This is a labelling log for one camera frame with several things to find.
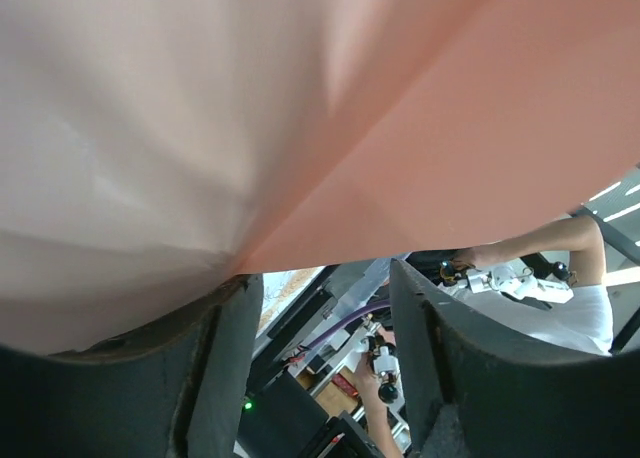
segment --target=white fabric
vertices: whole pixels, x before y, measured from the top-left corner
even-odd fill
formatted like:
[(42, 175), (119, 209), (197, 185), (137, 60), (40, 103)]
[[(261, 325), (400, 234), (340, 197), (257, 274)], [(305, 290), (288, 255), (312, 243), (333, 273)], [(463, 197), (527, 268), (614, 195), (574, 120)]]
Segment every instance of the white fabric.
[(513, 302), (500, 293), (471, 293), (441, 287), (454, 298), (509, 328), (538, 340), (596, 355), (608, 355), (613, 341), (613, 312), (603, 285), (573, 289), (574, 297), (550, 310)]

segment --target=wire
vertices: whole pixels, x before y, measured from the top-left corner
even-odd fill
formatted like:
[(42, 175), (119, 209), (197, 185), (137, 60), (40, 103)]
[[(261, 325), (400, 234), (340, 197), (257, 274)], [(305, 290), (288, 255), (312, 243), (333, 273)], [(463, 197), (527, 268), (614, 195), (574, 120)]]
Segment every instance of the wire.
[(363, 306), (362, 308), (357, 309), (356, 311), (348, 314), (338, 323), (333, 325), (327, 331), (318, 336), (315, 340), (307, 345), (308, 350), (313, 350), (318, 345), (324, 343), (328, 338), (333, 336), (333, 334), (347, 326), (349, 323), (356, 321), (358, 318), (366, 315), (367, 313), (371, 313), (372, 311), (378, 311), (383, 308), (389, 308), (391, 306), (391, 301), (389, 300), (380, 300), (375, 303), (369, 303), (368, 305)]
[(300, 352), (292, 357), (290, 357), (289, 359), (287, 359), (286, 364), (290, 365), (292, 363), (298, 363), (299, 361), (304, 360), (304, 357), (307, 355), (306, 351)]

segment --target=pink fabric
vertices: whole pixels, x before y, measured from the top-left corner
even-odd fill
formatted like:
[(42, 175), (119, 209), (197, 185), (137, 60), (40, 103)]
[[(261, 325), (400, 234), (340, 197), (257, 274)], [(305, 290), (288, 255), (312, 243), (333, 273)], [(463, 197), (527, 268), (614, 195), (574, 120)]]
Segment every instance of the pink fabric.
[(467, 246), (640, 161), (640, 0), (0, 0), (0, 342)]

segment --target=purple cable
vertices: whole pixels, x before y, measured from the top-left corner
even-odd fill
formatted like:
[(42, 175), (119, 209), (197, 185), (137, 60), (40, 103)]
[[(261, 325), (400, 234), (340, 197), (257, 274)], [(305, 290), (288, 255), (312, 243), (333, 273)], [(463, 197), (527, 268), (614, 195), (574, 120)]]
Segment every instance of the purple cable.
[(322, 344), (327, 338), (333, 335), (336, 331), (344, 328), (352, 321), (355, 321), (361, 316), (364, 316), (367, 313), (371, 313), (372, 311), (381, 310), (382, 308), (389, 308), (390, 306), (391, 306), (391, 301), (380, 300), (380, 301), (376, 301), (375, 303), (369, 303), (368, 305), (365, 305), (362, 308), (357, 309), (353, 313), (350, 313), (347, 316), (345, 316), (338, 323), (333, 325), (327, 331), (322, 333), (318, 338), (316, 338), (311, 343), (309, 343), (309, 345), (307, 345), (307, 348), (309, 350), (313, 350), (316, 346)]

